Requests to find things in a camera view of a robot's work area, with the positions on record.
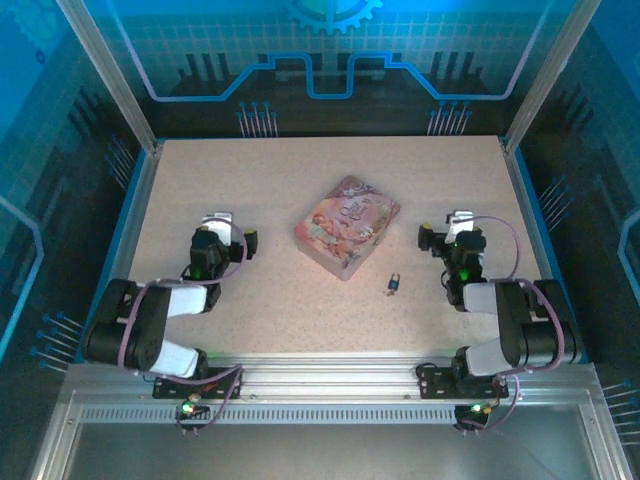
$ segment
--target decorated tin box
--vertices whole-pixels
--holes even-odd
[[[295,227],[298,249],[349,280],[399,211],[398,203],[350,175]]]

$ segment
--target green led light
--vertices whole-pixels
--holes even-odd
[[[182,404],[182,411],[184,413],[193,413],[195,409],[196,409],[195,405],[193,405],[193,403],[191,402],[184,402]]]

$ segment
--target metal pin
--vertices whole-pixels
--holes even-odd
[[[569,212],[565,212],[562,217],[560,217],[551,227],[549,227],[549,233],[553,232],[555,228],[562,223],[565,218],[569,217]]]
[[[565,205],[558,212],[553,214],[553,218],[550,218],[545,222],[547,224],[547,228],[551,228],[552,226],[555,226],[558,220],[564,220],[569,215],[569,212],[567,211],[567,207],[568,205]]]
[[[78,322],[74,322],[74,321],[73,321],[73,320],[71,320],[69,317],[66,317],[66,316],[64,315],[64,312],[58,312],[58,313],[56,314],[56,318],[57,318],[58,320],[64,320],[64,321],[66,321],[66,322],[70,323],[71,325],[75,325],[75,326],[76,326],[76,327],[78,327],[80,330],[84,330],[84,327],[83,327],[82,325],[80,325]]]
[[[566,178],[567,178],[567,176],[563,174],[560,177],[560,179],[556,181],[555,184],[552,182],[551,185],[549,185],[549,187],[547,187],[546,190],[544,192],[542,192],[542,195],[540,195],[540,198],[538,199],[538,202],[542,203],[542,202],[547,201],[549,196],[551,196],[553,194],[553,192],[555,192],[555,190],[562,184],[562,182],[564,182],[564,180]]]
[[[628,392],[622,392],[622,393],[616,393],[615,395],[609,395],[606,398],[607,398],[607,400],[609,400],[610,398],[624,397],[625,395],[631,395],[632,393],[638,393],[638,392],[640,392],[640,389],[629,390]]]
[[[453,120],[453,122],[451,122],[451,128],[449,128],[448,135],[453,135],[453,131],[455,130],[456,123],[458,123],[458,119],[460,117],[460,112],[458,111],[453,112],[453,116],[456,118]]]
[[[633,408],[638,408],[638,405],[640,405],[640,403],[638,403],[638,398],[637,397],[633,397],[628,402],[622,402],[622,403],[616,403],[614,405],[609,405],[609,408],[624,407],[625,405],[631,405]]]
[[[447,102],[445,101],[441,101],[440,102],[440,108],[438,109],[438,113],[436,115],[436,123],[434,124],[434,134],[435,134],[435,129],[438,128],[438,121],[440,120],[440,115],[442,114],[442,108],[446,105]]]
[[[626,427],[628,425],[638,425],[639,423],[640,423],[640,418],[636,418],[634,421],[631,421],[631,422],[614,423],[614,425],[616,427]]]
[[[614,388],[618,388],[618,387],[626,387],[626,388],[631,388],[631,380],[629,380],[628,378],[625,378],[622,383],[617,383],[615,385],[611,385],[609,387],[604,387],[602,389],[603,392],[606,392],[607,390],[612,390]]]
[[[442,112],[442,120],[440,121],[440,128],[438,129],[438,135],[442,135],[442,127],[446,123],[449,112]]]
[[[51,365],[50,363],[47,363],[44,360],[40,360],[39,365],[40,365],[40,368],[50,368],[51,370],[56,370],[61,373],[67,373],[67,371],[64,368],[54,367],[53,365]]]
[[[240,102],[239,103],[240,108],[242,109],[242,117],[244,118],[244,126],[247,130],[247,137],[249,137],[249,120],[247,120],[247,111],[245,110],[245,107],[247,106],[246,103],[244,102]]]
[[[127,146],[124,143],[123,139],[116,139],[116,143],[118,144],[118,146],[120,147],[120,150],[122,152],[124,152],[125,156],[131,161],[131,163],[133,163],[134,165],[136,164],[136,159],[133,158],[133,155],[131,155],[131,152],[129,151],[129,149],[127,149]]]
[[[264,105],[265,110],[267,111],[267,123],[269,124],[269,133],[271,134],[271,136],[273,137],[273,129],[271,128],[271,115],[269,115],[269,102],[262,102],[262,104]]]
[[[550,216],[554,215],[558,208],[562,208],[565,205],[565,192],[560,191],[555,193],[553,196],[549,197],[547,202],[542,206],[542,215],[549,219]]]
[[[118,164],[118,162],[115,159],[112,159],[106,153],[104,154],[104,159],[111,166],[111,169],[118,174],[118,176],[120,177],[120,180],[126,183],[127,175],[125,171],[122,169],[122,167]]]
[[[74,342],[74,343],[80,343],[80,339],[78,339],[78,338],[73,338],[73,337],[70,337],[70,336],[69,336],[69,335],[67,335],[67,334],[62,333],[60,330],[58,330],[58,327],[53,327],[53,328],[51,329],[51,335],[53,335],[54,337],[56,337],[56,336],[60,336],[60,337],[62,337],[62,338],[66,338],[67,340],[70,340],[70,341],[72,341],[72,342]]]
[[[455,128],[456,131],[462,125],[462,120],[464,119],[465,113],[467,112],[467,108],[469,108],[469,105],[471,105],[471,102],[469,100],[462,102],[462,113],[460,113],[460,119],[458,120],[458,125]]]
[[[616,413],[611,415],[612,417],[624,417],[625,415],[633,415],[634,413],[640,413],[640,410],[632,410],[630,412]]]
[[[462,122],[462,128],[458,132],[458,135],[462,135],[464,133],[465,128],[467,128],[467,122],[469,121],[469,118],[471,117],[471,115],[472,115],[472,112],[465,113],[464,122]]]
[[[255,123],[253,123],[253,112],[248,112],[247,117],[249,117],[249,124],[251,125],[251,136],[253,138],[257,138],[258,136],[256,135],[256,125]]]
[[[69,357],[71,360],[73,360],[73,358],[74,358],[73,355],[71,355],[70,353],[67,353],[67,352],[65,352],[63,350],[60,350],[59,348],[54,347],[50,343],[47,343],[44,346],[44,351],[45,352],[49,352],[49,353],[53,352],[53,353],[57,353],[59,355],[64,355],[65,357]]]
[[[544,217],[546,217],[549,212],[551,212],[551,210],[553,210],[553,207],[555,207],[558,202],[560,200],[564,199],[564,194],[566,192],[564,191],[560,191],[558,193],[556,193],[553,197],[551,197],[543,206],[542,206],[542,215]]]
[[[451,119],[453,118],[453,109],[455,108],[455,106],[458,104],[457,101],[453,101],[451,102],[451,110],[449,111],[449,118],[447,118],[447,124],[444,127],[444,133],[447,133],[447,129],[449,128],[449,124],[451,123]]]
[[[64,328],[64,329],[65,329],[65,330],[67,330],[68,332],[75,333],[75,334],[76,334],[76,335],[78,335],[78,336],[79,336],[79,335],[82,335],[82,332],[79,332],[79,331],[77,331],[77,330],[76,330],[76,329],[74,329],[74,328],[71,328],[71,327],[66,326],[64,323],[61,323],[61,322],[58,322],[58,321],[54,320],[53,318],[51,318],[51,317],[49,316],[49,314],[48,314],[48,313],[45,313],[45,314],[42,316],[42,321],[44,321],[44,323],[51,322],[51,323],[53,323],[54,325],[58,325],[59,327]]]
[[[254,118],[256,119],[256,126],[258,127],[258,137],[262,136],[262,132],[260,131],[260,116],[258,115],[258,102],[251,102],[251,106],[253,107]]]
[[[110,143],[107,148],[111,152],[111,155],[113,155],[113,157],[118,161],[120,167],[122,167],[122,169],[126,172],[127,176],[131,176],[131,173],[133,173],[133,168],[131,167],[126,157],[119,150],[116,150],[116,147],[114,147],[112,143]]]
[[[260,115],[260,121],[262,122],[262,136],[268,137],[269,135],[267,134],[267,124],[264,121],[265,113],[260,112],[259,115]]]
[[[109,174],[111,175],[111,177],[118,183],[118,185],[120,185],[120,187],[123,190],[126,190],[127,188],[124,186],[124,183],[122,183],[122,180],[120,180],[120,177],[118,177],[118,175],[115,173],[115,170],[113,169],[113,167],[111,167],[109,169]]]
[[[32,357],[43,357],[43,358],[48,358],[49,360],[53,360],[55,362],[60,362],[60,363],[64,363],[65,365],[69,365],[69,362],[65,362],[64,360],[60,360],[57,357],[51,356],[51,355],[47,355],[46,353],[40,352],[38,351],[38,349],[36,347],[31,347],[31,349],[29,350],[29,355],[31,355]]]
[[[547,194],[547,192],[549,192],[549,191],[551,190],[551,188],[552,188],[554,185],[556,185],[556,184],[557,184],[557,182],[558,182],[558,179],[557,179],[556,177],[553,177],[553,179],[551,180],[551,183],[549,184],[549,186],[548,186],[547,188],[545,188],[545,189],[544,189],[544,192],[542,192],[542,193],[540,194],[540,198],[539,198],[539,200],[538,200],[538,201],[542,200],[542,199],[545,197],[545,195]]]
[[[236,112],[236,117],[238,117],[238,123],[240,124],[240,131],[242,132],[242,138],[247,138],[247,135],[244,133],[244,125],[242,125],[242,112]]]
[[[58,340],[57,338],[53,338],[53,337],[47,335],[46,333],[44,333],[43,330],[38,330],[36,332],[36,338],[44,338],[44,339],[49,340],[51,342],[54,342],[54,343],[56,343],[58,345],[62,345],[63,347],[68,348],[68,349],[70,349],[70,350],[72,350],[74,352],[77,350],[77,347],[72,347],[68,343],[64,343],[62,340]]]
[[[557,209],[555,211],[555,213],[552,215],[549,215],[547,218],[549,218],[549,220],[547,221],[547,223],[553,223],[562,213],[564,213],[567,208],[569,208],[571,206],[571,204],[575,201],[575,197],[571,197],[567,202],[565,202],[559,209]]]
[[[431,112],[429,112],[431,118],[429,119],[429,126],[427,127],[427,135],[431,135],[431,126],[433,125],[433,120],[436,118],[437,113],[438,112],[436,110],[431,110]]]
[[[280,136],[280,132],[278,132],[278,114],[276,112],[271,112],[271,119],[273,120],[273,131],[276,134],[276,137]]]

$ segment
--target blue trim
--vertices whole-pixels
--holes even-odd
[[[136,161],[136,167],[133,170],[133,175],[131,175],[131,180],[129,181],[129,187],[127,188],[127,194],[124,197],[124,202],[122,203],[122,209],[120,210],[120,215],[118,216],[118,222],[116,223],[116,228],[113,232],[113,236],[111,237],[111,243],[109,244],[109,250],[107,251],[107,256],[104,259],[104,265],[102,266],[102,273],[100,274],[100,278],[98,279],[98,285],[96,286],[96,292],[93,295],[93,300],[91,301],[91,306],[89,307],[89,313],[87,314],[87,318],[89,321],[85,324],[85,331],[89,325],[89,322],[93,318],[93,315],[98,308],[98,303],[100,302],[100,298],[102,298],[102,294],[107,288],[107,284],[111,278],[111,270],[113,269],[113,264],[116,259],[116,254],[118,253],[118,249],[120,247],[120,242],[122,241],[122,234],[124,232],[125,225],[127,223],[127,219],[129,217],[129,212],[131,211],[131,206],[133,205],[133,197],[136,193],[136,188],[138,187],[138,182],[140,181],[140,176],[142,174],[142,169],[144,167],[145,161],[147,159],[147,154],[144,150],[141,149],[140,155],[138,155],[138,160]],[[80,348],[76,352],[76,363],[84,362],[84,358],[82,357],[82,353],[80,352]]]
[[[31,265],[31,269],[29,270],[29,275],[22,286],[22,290],[20,291],[20,295],[18,296],[18,300],[16,301],[15,306],[13,307],[13,311],[11,312],[11,316],[9,317],[9,321],[7,322],[7,326],[2,334],[2,339],[0,339],[0,362],[4,358],[4,354],[7,351],[7,347],[9,346],[9,342],[11,341],[11,337],[15,332],[16,326],[18,325],[18,320],[20,320],[20,315],[24,310],[24,306],[27,303],[27,298],[29,297],[29,293],[31,293],[31,289],[33,288],[33,284],[36,281],[36,277],[38,276],[38,271],[40,270],[40,266],[42,265],[42,261],[44,260],[44,246],[42,245],[42,236],[40,235],[40,227],[38,226],[38,222],[31,218],[26,213],[20,211],[15,205],[13,205],[9,200],[0,195],[0,207],[6,208],[11,215],[16,217],[16,219],[22,223],[25,227],[31,230],[31,235],[33,235],[33,243],[36,245],[36,258],[33,261],[33,265]]]
[[[633,271],[633,267],[631,266],[631,262],[629,262],[626,253],[627,242],[629,241],[629,231],[638,222],[640,222],[640,208],[636,208],[635,211],[630,213],[627,218],[624,219],[624,222],[622,223],[622,231],[620,232],[620,240],[618,241],[617,253],[618,259],[622,264],[624,274],[627,276],[631,290],[633,290],[633,294],[636,297],[636,301],[640,303],[640,285],[638,284],[638,279],[636,278],[636,274]]]
[[[227,100],[241,85],[242,83],[255,71],[260,70],[276,70],[276,60],[280,59],[296,59],[303,60],[305,64],[305,72],[306,72],[306,80],[307,80],[307,94],[310,98],[314,100],[346,100],[351,98],[353,95],[354,83],[355,83],[355,62],[359,58],[380,58],[384,60],[384,68],[389,69],[401,69],[406,70],[414,79],[427,91],[429,94],[436,100],[489,100],[489,101],[502,101],[511,95],[513,92],[515,85],[520,78],[520,74],[524,69],[525,64],[529,58],[529,54],[533,49],[534,44],[540,34],[542,27],[545,25],[547,16],[553,5],[555,0],[548,0],[545,6],[545,9],[542,11],[540,18],[538,19],[538,23],[527,42],[527,45],[522,53],[522,57],[516,66],[511,80],[509,81],[509,85],[507,89],[502,94],[492,95],[492,94],[446,94],[438,92],[431,83],[420,73],[420,71],[411,63],[408,62],[395,62],[393,61],[393,53],[387,51],[374,51],[374,52],[358,52],[352,53],[349,56],[349,60],[347,61],[347,85],[344,93],[316,93],[314,84],[313,84],[313,65],[311,56],[304,52],[290,52],[290,53],[268,53],[267,54],[267,62],[266,63],[258,63],[249,65],[245,68],[240,75],[229,85],[222,95],[194,95],[194,96],[160,96],[156,93],[153,85],[151,84],[151,80],[147,75],[144,66],[142,65],[142,61],[138,56],[133,42],[131,38],[127,34],[126,29],[122,23],[122,19],[120,18],[113,0],[106,0],[106,3],[109,7],[113,20],[122,35],[122,39],[124,40],[127,49],[129,50],[129,55],[131,56],[131,60],[133,61],[140,78],[142,79],[142,83],[144,84],[149,96],[160,103],[173,103],[173,102],[224,102]]]
[[[571,297],[569,296],[567,285],[564,282],[564,277],[562,276],[562,272],[560,271],[558,257],[556,257],[556,253],[553,250],[551,236],[549,235],[549,230],[547,230],[547,226],[544,223],[544,217],[542,216],[540,203],[538,202],[538,197],[536,196],[536,192],[533,188],[533,182],[531,181],[531,176],[529,175],[529,170],[527,170],[527,165],[525,164],[524,156],[522,155],[520,147],[516,149],[514,156],[516,159],[518,170],[520,170],[520,175],[522,175],[522,183],[525,188],[525,193],[529,198],[529,203],[531,204],[531,210],[533,211],[533,218],[536,222],[536,228],[540,232],[540,238],[542,239],[542,248],[544,249],[544,253],[547,255],[547,260],[549,260],[549,268],[551,268],[551,274],[553,275],[553,278],[555,278],[558,283],[560,283],[560,287],[564,292],[564,296],[567,298],[567,302],[569,303],[571,313],[573,314],[573,317],[576,318],[576,313],[573,309],[573,305],[571,304]],[[580,363],[588,362],[589,357],[587,356],[586,349],[583,347],[582,360]]]

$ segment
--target beige work surface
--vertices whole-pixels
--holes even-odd
[[[347,174],[402,209],[383,242],[342,282],[297,250],[293,228]],[[130,278],[176,278],[203,215],[230,211],[241,228],[258,230],[258,254],[223,283],[211,312],[170,319],[168,339],[225,353],[455,349],[495,338],[498,328],[496,317],[456,312],[440,285],[442,260],[418,249],[419,225],[444,230],[454,209],[512,222],[523,244],[519,275],[539,277],[496,137],[171,140]],[[507,275],[515,260],[508,229],[480,225],[486,276]],[[400,288],[387,297],[394,272]]]

